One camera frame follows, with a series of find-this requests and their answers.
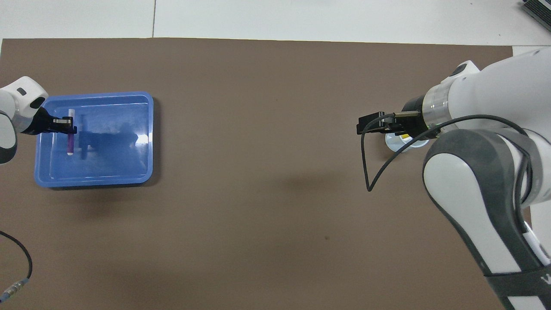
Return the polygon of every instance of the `black strap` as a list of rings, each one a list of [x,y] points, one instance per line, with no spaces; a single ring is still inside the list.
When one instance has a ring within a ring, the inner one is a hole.
[[[498,296],[541,296],[551,294],[551,265],[514,274],[485,276]]]

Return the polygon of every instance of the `cable connector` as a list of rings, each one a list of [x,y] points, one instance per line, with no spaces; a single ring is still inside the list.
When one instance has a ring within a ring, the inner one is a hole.
[[[394,117],[415,117],[421,114],[419,111],[402,111],[402,112],[395,112]]]
[[[19,292],[22,288],[23,288],[23,285],[25,285],[27,282],[29,282],[29,279],[28,278],[24,278],[23,280],[21,281],[18,281],[14,284],[12,284],[9,288],[7,288],[4,293],[0,296],[0,303],[3,303],[5,302],[8,298],[12,297],[13,295],[15,295],[15,293]]]

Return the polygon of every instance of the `white floor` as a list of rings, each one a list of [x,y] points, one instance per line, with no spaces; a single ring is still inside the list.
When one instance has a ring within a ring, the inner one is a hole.
[[[0,0],[3,38],[225,38],[551,45],[520,0]],[[551,249],[549,208],[533,208]]]

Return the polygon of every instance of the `cable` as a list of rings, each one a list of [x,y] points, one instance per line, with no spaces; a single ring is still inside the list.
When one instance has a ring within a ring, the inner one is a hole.
[[[27,251],[27,248],[23,245],[23,243],[21,243],[19,240],[15,239],[14,237],[6,234],[3,231],[0,231],[0,234],[10,239],[11,241],[15,242],[21,248],[21,250],[23,250],[23,252],[25,253],[25,256],[27,256],[27,260],[29,261],[29,271],[27,272],[27,279],[30,279],[31,274],[33,274],[33,260],[31,259],[31,255],[29,254],[29,251]]]
[[[441,128],[443,127],[446,127],[448,125],[451,125],[451,124],[455,124],[457,122],[461,122],[461,121],[466,121],[466,120],[474,120],[474,119],[488,119],[488,120],[494,120],[494,121],[498,121],[498,122],[501,122],[505,125],[508,125],[510,127],[512,127],[513,129],[515,129],[516,131],[518,131],[520,134],[524,135],[524,136],[528,136],[528,134],[526,133],[526,131],[524,129],[522,129],[519,125],[513,123],[512,121],[510,120],[507,120],[507,119],[504,119],[502,117],[499,117],[499,116],[494,116],[494,115],[486,115],[486,114],[476,114],[476,115],[469,115],[469,116],[462,116],[462,117],[458,117],[456,119],[453,119],[453,120],[449,120],[449,121],[445,121],[443,122],[442,124],[439,124],[431,129],[428,129],[426,131],[424,131],[423,133],[421,133],[420,135],[418,135],[417,137],[411,139],[411,141],[409,141],[408,143],[406,143],[404,146],[402,146],[399,150],[397,150],[393,155],[392,157],[390,157],[382,166],[381,166],[381,169],[379,169],[379,172],[377,172],[377,174],[375,175],[375,177],[373,178],[373,181],[369,182],[369,178],[368,178],[368,170],[367,170],[367,165],[365,163],[365,147],[364,147],[364,140],[365,140],[365,134],[367,133],[367,130],[368,128],[373,125],[374,123],[382,120],[382,119],[386,119],[386,118],[389,118],[389,117],[394,117],[394,113],[390,113],[390,114],[385,114],[383,116],[380,116],[376,119],[374,119],[373,121],[369,122],[365,127],[364,127],[364,130],[361,132],[361,159],[362,159],[362,162],[363,162],[363,166],[364,166],[364,176],[365,176],[365,184],[366,184],[366,188],[368,191],[372,191],[373,190],[373,187],[375,187],[375,184],[377,183],[377,180],[379,179],[379,177],[381,176],[382,172],[386,169],[386,167],[391,163],[391,161],[393,161],[396,157],[398,157],[398,155],[400,155],[400,153],[402,153],[406,148],[408,148],[409,146],[411,146],[412,144],[414,144],[415,142],[421,140],[422,138],[426,137],[428,134],[430,133],[433,133],[437,130],[440,130]]]
[[[382,166],[381,168],[379,169],[379,171],[377,172],[377,174],[375,175],[375,177],[373,178],[373,181],[369,182],[369,177],[368,177],[368,170],[367,170],[367,165],[366,165],[366,162],[365,162],[365,143],[364,143],[364,139],[365,139],[365,134],[368,130],[368,128],[373,125],[374,123],[382,120],[382,119],[386,119],[386,118],[389,118],[389,117],[394,117],[395,114],[394,113],[390,113],[390,114],[385,114],[381,117],[378,117],[377,119],[369,122],[365,127],[364,127],[364,130],[361,132],[361,159],[362,159],[362,162],[363,162],[363,166],[364,166],[364,176],[365,176],[365,185],[366,185],[366,188],[368,191],[372,191],[373,190],[373,187],[375,187],[375,184],[377,183],[379,177],[381,176],[381,174],[383,173],[383,171],[385,171],[386,167],[388,167],[388,165],[396,158],[398,157],[398,155],[400,155],[400,153],[402,153],[406,148],[408,148],[409,146],[411,146],[412,144],[414,144],[415,142],[421,140],[422,138],[424,137],[427,137],[427,135],[431,134],[431,133],[434,133],[436,132],[437,130],[440,130],[441,128],[443,127],[446,127],[448,125],[451,125],[451,124],[455,124],[457,122],[461,122],[461,121],[466,121],[466,120],[473,120],[473,119],[488,119],[488,120],[494,120],[494,121],[498,121],[498,122],[501,122],[505,125],[508,125],[510,126],[511,128],[515,129],[516,131],[518,131],[520,134],[524,135],[524,136],[528,136],[528,134],[526,133],[526,131],[521,128],[519,125],[515,124],[514,122],[510,121],[510,120],[507,120],[507,119],[504,119],[502,117],[499,117],[499,116],[494,116],[494,115],[485,115],[485,114],[476,114],[476,115],[469,115],[469,116],[462,116],[462,117],[458,117],[456,119],[453,119],[453,120],[449,120],[449,121],[445,121],[443,122],[442,124],[439,124],[431,129],[428,129],[426,131],[424,131],[423,133],[421,133],[420,135],[418,135],[417,137],[411,139],[411,141],[409,141],[408,143],[406,143],[404,146],[402,146],[399,150],[397,150]],[[519,229],[522,231],[522,233],[525,233],[527,232],[527,228],[524,224],[524,216],[522,214],[522,207],[521,207],[521,204],[527,199],[528,197],[528,194],[530,193],[530,189],[532,187],[532,164],[530,162],[530,157],[528,156],[528,153],[520,148],[519,146],[515,145],[515,147],[522,153],[522,158],[521,158],[521,163],[520,163],[520,166],[519,166],[519,169],[518,169],[518,173],[517,173],[517,178],[515,180],[515,194],[514,194],[514,198],[515,198],[515,213],[516,213],[516,220],[517,220],[517,225],[519,227]],[[526,191],[524,193],[524,195],[521,197],[521,187],[522,187],[522,180],[525,176],[525,174],[527,175],[527,183],[526,183]]]
[[[0,235],[15,242],[21,248],[21,250],[23,250],[23,252],[25,253],[25,256],[27,256],[27,261],[29,262],[29,271],[27,272],[27,277],[21,281],[15,282],[0,295],[0,303],[3,303],[6,300],[8,300],[10,297],[15,295],[15,293],[19,292],[23,288],[23,285],[29,282],[29,279],[31,278],[31,274],[33,274],[33,260],[31,259],[31,255],[29,254],[29,251],[27,251],[23,243],[21,243],[15,237],[10,236],[3,231],[0,231]]]

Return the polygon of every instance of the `black cable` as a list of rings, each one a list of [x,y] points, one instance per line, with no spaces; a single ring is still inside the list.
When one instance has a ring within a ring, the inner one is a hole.
[[[388,167],[388,165],[396,158],[398,157],[398,155],[400,155],[400,153],[402,153],[406,148],[408,148],[409,146],[411,146],[412,144],[414,144],[415,142],[421,140],[422,138],[424,137],[427,137],[427,135],[431,134],[431,133],[434,133],[436,132],[437,130],[440,130],[441,128],[445,127],[445,126],[448,126],[448,125],[451,125],[451,124],[455,124],[457,122],[461,122],[461,121],[466,121],[466,120],[473,120],[473,119],[488,119],[488,120],[494,120],[494,121],[498,121],[498,122],[501,122],[505,125],[508,125],[510,126],[511,128],[515,129],[516,131],[518,131],[520,134],[524,135],[524,136],[528,136],[528,134],[526,133],[526,131],[521,128],[519,125],[515,124],[514,122],[510,121],[510,120],[507,120],[507,119],[504,119],[503,117],[499,117],[499,116],[494,116],[494,115],[485,115],[485,114],[476,114],[476,115],[468,115],[468,116],[462,116],[462,117],[458,117],[456,119],[453,119],[453,120],[449,120],[449,121],[445,121],[443,122],[442,124],[439,124],[431,129],[428,129],[426,131],[424,131],[423,133],[421,133],[420,135],[418,135],[417,137],[411,139],[411,141],[409,141],[408,143],[406,143],[404,146],[402,146],[399,150],[397,150],[382,166],[381,168],[379,169],[379,171],[377,172],[377,174],[375,175],[375,177],[373,178],[373,181],[371,182],[371,184],[369,183],[369,177],[368,177],[368,170],[367,170],[367,165],[365,163],[365,147],[364,147],[364,138],[365,138],[365,134],[367,132],[367,129],[374,123],[382,120],[382,119],[385,119],[385,118],[388,118],[388,117],[394,117],[395,114],[394,113],[391,113],[391,114],[385,114],[381,117],[378,117],[377,119],[369,122],[365,127],[364,127],[364,130],[361,132],[361,159],[363,161],[363,166],[364,166],[364,176],[365,176],[365,184],[366,184],[366,187],[368,189],[368,191],[372,191],[373,190],[373,187],[375,186],[375,184],[377,183],[377,180],[379,179],[379,177],[381,176],[381,174],[383,173],[383,171],[386,169],[386,167]],[[515,199],[515,213],[516,213],[516,219],[517,219],[517,225],[519,227],[519,229],[522,231],[522,233],[525,233],[527,232],[527,229],[526,229],[526,225],[524,224],[524,216],[522,214],[522,207],[521,207],[521,204],[527,199],[528,197],[528,194],[530,193],[530,189],[532,187],[532,164],[530,162],[530,157],[528,156],[528,153],[520,148],[519,146],[515,145],[515,147],[522,153],[522,158],[521,158],[521,163],[520,163],[520,167],[519,167],[519,170],[518,170],[518,173],[517,173],[517,178],[515,180],[515,194],[514,194],[514,199]],[[527,175],[527,183],[526,183],[526,191],[524,193],[524,195],[521,197],[521,186],[522,186],[522,180],[525,176],[525,173]]]
[[[27,256],[27,260],[29,261],[29,272],[27,272],[27,279],[30,279],[31,274],[33,273],[33,260],[31,259],[31,255],[29,254],[29,251],[27,251],[27,248],[23,245],[23,243],[21,243],[19,240],[15,239],[14,237],[6,234],[3,231],[0,231],[0,234],[10,239],[11,241],[15,242],[21,248],[21,250],[23,250],[23,252],[25,253],[25,256]]]
[[[394,117],[395,114],[394,113],[389,113],[389,114],[385,114],[383,116],[379,116],[377,117],[376,119],[374,119],[373,121],[371,122],[368,122],[367,125],[365,125],[364,129],[362,130],[361,132],[361,140],[360,140],[360,144],[361,144],[361,159],[363,161],[363,165],[364,165],[364,175],[365,175],[365,186],[367,187],[368,191],[372,191],[373,190],[373,186],[375,186],[375,183],[377,182],[377,177],[375,178],[375,181],[373,182],[372,185],[369,184],[369,178],[368,178],[368,166],[367,164],[365,163],[365,134],[367,133],[368,131],[368,128],[370,128],[373,124],[383,120],[383,119],[387,119],[389,117]]]
[[[440,130],[441,128],[443,127],[446,127],[448,125],[451,125],[451,124],[455,124],[457,122],[460,122],[460,121],[466,121],[466,120],[474,120],[474,119],[488,119],[488,120],[494,120],[494,121],[498,121],[498,122],[502,122],[503,124],[505,125],[508,125],[510,127],[512,127],[513,129],[515,129],[516,131],[518,131],[520,134],[524,135],[524,136],[528,136],[528,134],[526,133],[526,131],[524,129],[522,129],[519,125],[513,123],[512,121],[510,120],[507,120],[507,119],[504,119],[502,117],[499,117],[499,116],[494,116],[494,115],[485,115],[485,114],[476,114],[476,115],[468,115],[468,116],[462,116],[462,117],[458,117],[456,119],[453,119],[453,120],[449,120],[449,121],[445,121],[443,122],[442,124],[439,124],[431,129],[428,129],[426,131],[424,131],[423,133],[421,133],[420,135],[418,135],[417,137],[411,139],[411,141],[409,141],[408,143],[406,143],[404,146],[402,146],[399,150],[397,150],[391,158],[389,158],[385,164],[383,164],[381,166],[381,169],[379,169],[379,172],[377,172],[377,174],[375,175],[375,177],[373,178],[373,182],[369,182],[369,178],[368,178],[368,170],[367,170],[367,165],[365,163],[365,147],[364,147],[364,139],[365,139],[365,134],[367,132],[367,129],[373,125],[374,123],[382,120],[382,119],[386,119],[386,118],[389,118],[389,117],[394,117],[395,114],[394,113],[390,113],[390,114],[385,114],[381,117],[378,117],[376,118],[375,120],[369,122],[365,127],[364,127],[364,130],[361,132],[361,160],[363,162],[363,165],[364,165],[364,176],[365,176],[365,184],[366,184],[366,187],[368,189],[368,191],[372,191],[373,190],[373,187],[375,186],[375,183],[377,183],[377,180],[379,179],[379,177],[381,176],[382,172],[386,169],[386,167],[391,163],[391,161],[393,161],[396,157],[398,157],[398,155],[400,155],[400,153],[402,153],[406,148],[408,148],[409,146],[411,146],[412,144],[414,144],[415,142],[421,140],[422,138],[424,137],[427,137],[429,134],[435,132],[435,131],[438,131]]]

